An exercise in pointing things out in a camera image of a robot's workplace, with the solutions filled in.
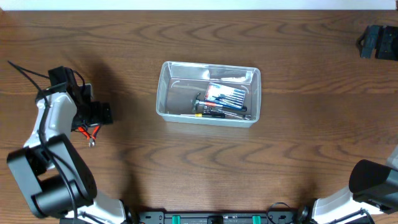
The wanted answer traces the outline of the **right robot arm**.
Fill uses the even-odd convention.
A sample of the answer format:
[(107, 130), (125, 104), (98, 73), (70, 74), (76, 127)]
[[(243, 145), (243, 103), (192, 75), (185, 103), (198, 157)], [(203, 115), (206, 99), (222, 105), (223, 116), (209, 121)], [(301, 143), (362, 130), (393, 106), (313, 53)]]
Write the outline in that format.
[[(371, 25), (357, 40), (361, 58), (397, 60), (397, 27)], [(397, 212), (397, 149), (379, 164), (366, 159), (353, 168), (348, 186), (296, 213), (295, 223), (374, 223), (373, 215)]]

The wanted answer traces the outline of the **red handled cutting pliers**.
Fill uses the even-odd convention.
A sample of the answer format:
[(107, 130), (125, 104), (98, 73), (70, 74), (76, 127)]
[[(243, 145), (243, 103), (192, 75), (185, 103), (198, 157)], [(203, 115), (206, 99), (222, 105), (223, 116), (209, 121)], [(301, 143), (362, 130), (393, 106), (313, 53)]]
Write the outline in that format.
[(101, 126), (95, 126), (92, 133), (89, 133), (88, 130), (84, 127), (78, 127), (78, 131), (82, 133), (88, 140), (89, 147), (95, 147), (96, 145), (96, 136), (100, 130)]

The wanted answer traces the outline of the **small claw hammer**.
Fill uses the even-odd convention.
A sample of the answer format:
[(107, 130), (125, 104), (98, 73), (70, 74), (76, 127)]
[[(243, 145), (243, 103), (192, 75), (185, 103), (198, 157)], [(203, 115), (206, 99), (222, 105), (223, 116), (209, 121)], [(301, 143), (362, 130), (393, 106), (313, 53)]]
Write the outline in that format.
[(192, 104), (192, 112), (195, 113), (198, 110), (198, 107), (211, 107), (211, 108), (218, 108), (218, 109), (229, 109), (229, 110), (235, 110), (235, 111), (242, 111), (242, 112), (246, 112), (248, 109), (243, 106), (242, 108), (233, 108), (230, 106), (225, 106), (219, 103), (214, 103), (214, 102), (210, 102), (210, 101), (203, 101), (200, 100), (198, 97), (201, 95), (201, 93), (199, 92), (196, 97), (193, 100), (193, 104)]

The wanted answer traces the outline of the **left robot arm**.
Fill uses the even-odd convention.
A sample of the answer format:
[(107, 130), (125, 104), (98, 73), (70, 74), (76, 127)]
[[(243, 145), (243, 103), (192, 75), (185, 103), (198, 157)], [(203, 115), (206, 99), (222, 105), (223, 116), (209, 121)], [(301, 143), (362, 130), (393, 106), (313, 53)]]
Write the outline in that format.
[(48, 71), (50, 86), (38, 89), (34, 129), (7, 166), (31, 212), (60, 223), (133, 223), (122, 200), (98, 191), (90, 169), (70, 135), (78, 131), (95, 146), (100, 128), (112, 124), (109, 103), (93, 101), (93, 87), (77, 83), (81, 75), (68, 67)]

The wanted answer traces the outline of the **black yellow screwdriver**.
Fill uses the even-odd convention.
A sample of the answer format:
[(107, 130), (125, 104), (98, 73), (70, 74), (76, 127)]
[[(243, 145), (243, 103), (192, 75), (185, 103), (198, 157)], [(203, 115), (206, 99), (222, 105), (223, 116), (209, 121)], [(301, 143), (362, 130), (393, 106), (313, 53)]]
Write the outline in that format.
[(193, 114), (180, 114), (181, 116), (197, 117), (197, 118), (225, 118), (224, 113), (193, 113)]

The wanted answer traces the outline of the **silver wrench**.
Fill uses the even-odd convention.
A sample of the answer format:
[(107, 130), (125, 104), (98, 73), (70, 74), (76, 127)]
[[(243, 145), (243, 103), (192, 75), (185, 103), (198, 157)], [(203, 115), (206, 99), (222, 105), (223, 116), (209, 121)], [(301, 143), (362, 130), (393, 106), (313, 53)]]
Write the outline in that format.
[(221, 108), (212, 108), (212, 107), (209, 107), (209, 106), (204, 106), (203, 110), (206, 113), (220, 113), (220, 114), (223, 114), (223, 116), (225, 118), (228, 118), (228, 119), (240, 119), (240, 120), (250, 120), (251, 119), (251, 115), (250, 114), (238, 114), (238, 113), (231, 112), (231, 111), (228, 111), (228, 110), (223, 110)]

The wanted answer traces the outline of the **blue precision screwdriver set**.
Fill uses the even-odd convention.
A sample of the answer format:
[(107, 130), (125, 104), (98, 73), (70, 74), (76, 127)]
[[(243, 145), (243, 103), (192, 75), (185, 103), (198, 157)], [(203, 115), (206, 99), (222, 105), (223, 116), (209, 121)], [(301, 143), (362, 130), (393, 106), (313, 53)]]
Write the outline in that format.
[(245, 97), (244, 90), (210, 82), (205, 94), (205, 101), (240, 110), (244, 107)]

